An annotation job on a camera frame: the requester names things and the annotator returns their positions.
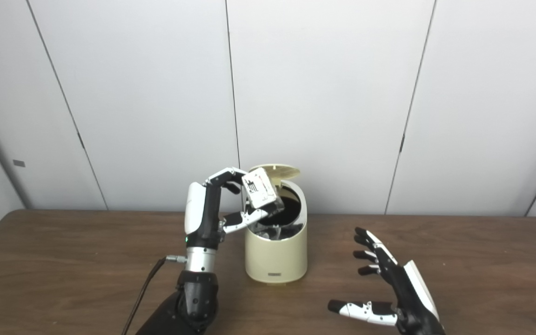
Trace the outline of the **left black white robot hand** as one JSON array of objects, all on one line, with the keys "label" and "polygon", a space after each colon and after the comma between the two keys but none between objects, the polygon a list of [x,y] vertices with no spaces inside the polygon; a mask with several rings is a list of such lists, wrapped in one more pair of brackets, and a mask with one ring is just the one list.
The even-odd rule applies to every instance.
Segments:
[{"label": "left black white robot hand", "polygon": [[283,211],[279,201],[259,208],[250,208],[219,218],[222,189],[238,194],[248,173],[235,167],[227,167],[209,176],[203,184],[192,182],[188,189],[185,212],[186,248],[217,250],[226,234],[244,229],[262,219]]}]

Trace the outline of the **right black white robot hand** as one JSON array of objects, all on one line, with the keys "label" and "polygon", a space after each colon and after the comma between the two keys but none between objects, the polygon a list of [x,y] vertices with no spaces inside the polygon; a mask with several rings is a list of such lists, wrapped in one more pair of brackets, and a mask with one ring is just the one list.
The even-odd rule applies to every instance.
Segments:
[{"label": "right black white robot hand", "polygon": [[400,265],[387,246],[372,232],[355,227],[356,259],[371,263],[361,267],[361,276],[378,275],[393,288],[396,305],[384,301],[330,300],[328,310],[338,315],[398,329],[401,335],[444,335],[434,299],[413,260]]}]

